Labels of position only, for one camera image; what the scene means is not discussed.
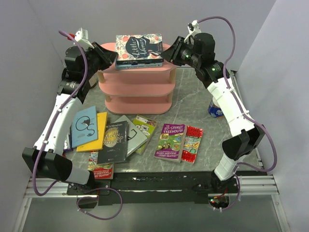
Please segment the blue 143-Storey Treehouse book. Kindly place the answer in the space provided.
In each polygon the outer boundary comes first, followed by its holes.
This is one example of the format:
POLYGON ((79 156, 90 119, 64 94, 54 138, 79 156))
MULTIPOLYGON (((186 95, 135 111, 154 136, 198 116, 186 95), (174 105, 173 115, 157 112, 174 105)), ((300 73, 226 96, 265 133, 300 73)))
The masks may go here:
POLYGON ((141 64, 115 64, 116 70, 131 70, 143 68, 157 68, 162 67, 163 63, 141 63, 141 64))

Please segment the Little Women book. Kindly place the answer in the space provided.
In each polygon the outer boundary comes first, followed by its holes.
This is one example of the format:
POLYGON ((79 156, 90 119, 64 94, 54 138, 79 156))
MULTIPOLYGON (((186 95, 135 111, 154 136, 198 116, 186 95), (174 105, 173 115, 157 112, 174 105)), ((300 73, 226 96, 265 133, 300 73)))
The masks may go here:
POLYGON ((162 35, 140 34, 140 35, 117 35, 115 52, 118 53, 116 64, 148 64, 162 63, 163 52, 162 35))

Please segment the purple 117-Storey Treehouse book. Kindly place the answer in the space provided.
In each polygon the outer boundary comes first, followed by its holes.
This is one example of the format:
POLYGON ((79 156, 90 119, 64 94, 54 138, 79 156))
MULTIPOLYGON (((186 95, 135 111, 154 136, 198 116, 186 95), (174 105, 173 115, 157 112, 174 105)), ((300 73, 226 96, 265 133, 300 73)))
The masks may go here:
POLYGON ((164 124, 154 157, 180 163, 186 131, 185 124, 164 124))

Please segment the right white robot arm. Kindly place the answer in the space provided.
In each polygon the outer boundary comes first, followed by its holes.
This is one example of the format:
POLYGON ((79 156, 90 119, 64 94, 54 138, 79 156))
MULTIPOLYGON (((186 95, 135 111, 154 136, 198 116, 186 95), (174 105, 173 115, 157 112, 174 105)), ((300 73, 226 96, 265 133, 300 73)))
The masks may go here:
POLYGON ((188 65, 195 69, 197 78, 212 95, 223 112, 229 125, 231 138, 223 141, 223 156, 212 172, 211 187, 215 192, 223 192, 228 180, 234 175, 237 164, 257 147, 264 132, 248 120, 240 98, 233 87, 229 73, 222 62, 215 59, 215 41, 208 33, 198 33, 193 44, 185 42, 181 36, 162 52, 164 60, 176 66, 188 65))

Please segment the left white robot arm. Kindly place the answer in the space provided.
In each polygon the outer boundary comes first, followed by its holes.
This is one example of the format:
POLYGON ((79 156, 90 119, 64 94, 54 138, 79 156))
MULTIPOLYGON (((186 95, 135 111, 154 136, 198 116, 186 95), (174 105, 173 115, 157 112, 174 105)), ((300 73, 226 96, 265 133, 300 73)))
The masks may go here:
POLYGON ((77 184, 84 194, 95 190, 93 172, 74 166, 62 154, 73 119, 90 90, 89 79, 98 71, 108 69, 117 57, 117 52, 105 49, 96 42, 88 49, 73 46, 66 50, 66 67, 52 114, 35 145, 24 148, 22 153, 32 172, 32 185, 37 195, 41 195, 36 186, 37 177, 77 184))

